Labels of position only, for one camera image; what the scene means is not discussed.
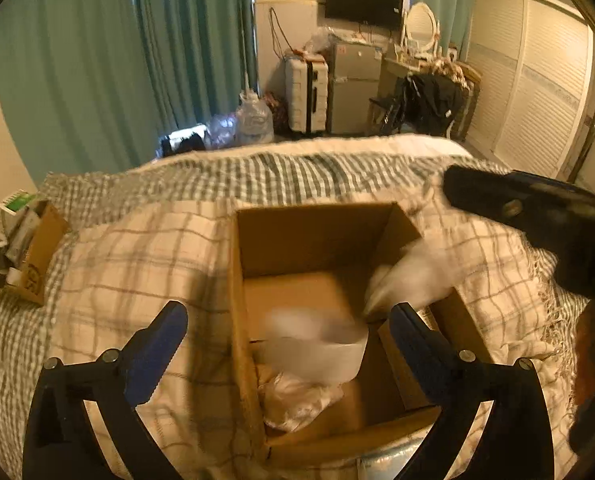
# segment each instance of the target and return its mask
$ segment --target white suitcase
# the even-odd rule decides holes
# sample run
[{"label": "white suitcase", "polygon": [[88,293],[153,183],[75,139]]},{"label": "white suitcase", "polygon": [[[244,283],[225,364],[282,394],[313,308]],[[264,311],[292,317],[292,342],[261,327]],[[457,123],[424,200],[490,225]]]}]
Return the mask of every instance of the white suitcase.
[{"label": "white suitcase", "polygon": [[311,134],[326,129],[329,67],[322,56],[286,60],[288,125],[294,132]]}]

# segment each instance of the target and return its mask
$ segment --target black bag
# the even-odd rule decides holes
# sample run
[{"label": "black bag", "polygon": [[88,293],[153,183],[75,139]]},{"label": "black bag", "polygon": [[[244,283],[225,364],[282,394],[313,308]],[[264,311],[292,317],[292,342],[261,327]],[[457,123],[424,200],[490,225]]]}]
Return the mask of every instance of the black bag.
[{"label": "black bag", "polygon": [[419,134],[444,137],[464,103],[460,85],[436,74],[407,77],[405,121]]}]

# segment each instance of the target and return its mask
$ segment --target louvered panel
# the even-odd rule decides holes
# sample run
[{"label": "louvered panel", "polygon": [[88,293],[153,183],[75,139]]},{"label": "louvered panel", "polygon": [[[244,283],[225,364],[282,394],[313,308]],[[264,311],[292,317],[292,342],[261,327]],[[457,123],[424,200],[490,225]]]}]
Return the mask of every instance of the louvered panel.
[{"label": "louvered panel", "polygon": [[517,59],[524,19],[523,5],[523,0],[475,0],[471,43]]},{"label": "louvered panel", "polygon": [[471,43],[468,63],[482,74],[482,89],[468,138],[478,146],[492,150],[511,95],[516,62]]},{"label": "louvered panel", "polygon": [[550,6],[529,1],[529,28],[524,64],[580,98],[584,88],[588,28]]},{"label": "louvered panel", "polygon": [[576,107],[538,85],[524,68],[495,155],[516,170],[551,176],[565,150]]}]

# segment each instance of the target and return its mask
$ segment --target beige plaid blanket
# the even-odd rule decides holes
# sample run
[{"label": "beige plaid blanket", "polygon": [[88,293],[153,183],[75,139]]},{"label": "beige plaid blanket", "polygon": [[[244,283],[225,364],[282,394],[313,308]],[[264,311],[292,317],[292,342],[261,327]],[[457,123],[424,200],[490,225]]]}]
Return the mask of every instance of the beige plaid blanket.
[{"label": "beige plaid blanket", "polygon": [[[518,232],[449,209],[439,178],[423,187],[350,193],[343,201],[397,200],[423,237],[451,251],[466,279],[458,287],[495,362],[533,359],[545,396],[561,478],[573,456],[565,436],[567,381],[544,341],[549,306],[544,284]],[[328,202],[328,199],[315,202]],[[66,363],[121,348],[148,325],[168,299],[186,304],[188,336],[151,401],[138,408],[146,427],[185,478],[357,478],[361,460],[322,469],[269,471],[250,457],[232,379],[231,322],[225,293],[228,216],[250,204],[237,200],[164,202],[144,206],[119,222],[80,232],[62,284],[51,354]],[[482,406],[454,470],[461,470],[479,440],[490,406]],[[90,407],[104,454],[129,478],[101,416]],[[419,442],[423,433],[397,443]]]}]

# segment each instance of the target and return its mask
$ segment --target striped fabric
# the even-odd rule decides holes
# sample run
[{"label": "striped fabric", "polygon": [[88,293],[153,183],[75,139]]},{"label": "striped fabric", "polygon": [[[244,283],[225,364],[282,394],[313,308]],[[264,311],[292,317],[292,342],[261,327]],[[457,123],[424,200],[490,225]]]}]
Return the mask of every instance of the striped fabric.
[{"label": "striped fabric", "polygon": [[[448,207],[441,173],[455,163],[503,171],[448,156],[258,153],[182,160],[141,173],[49,176],[40,192],[72,232],[53,257],[44,307],[0,296],[1,464],[12,478],[21,477],[26,416],[49,354],[71,363],[120,348],[167,298],[175,298],[189,308],[189,334],[151,402],[138,412],[185,478],[382,479],[371,475],[388,465],[399,470],[424,431],[371,457],[321,468],[277,472],[251,460],[232,382],[224,291],[225,225],[236,208],[396,200],[426,240],[465,266],[458,291],[494,359],[533,358],[561,478],[573,461],[565,435],[573,329],[585,301],[552,283],[552,257],[529,248],[519,233]],[[488,408],[482,406],[455,471],[468,463]],[[89,411],[104,453],[122,473],[99,413],[93,406]]]}]

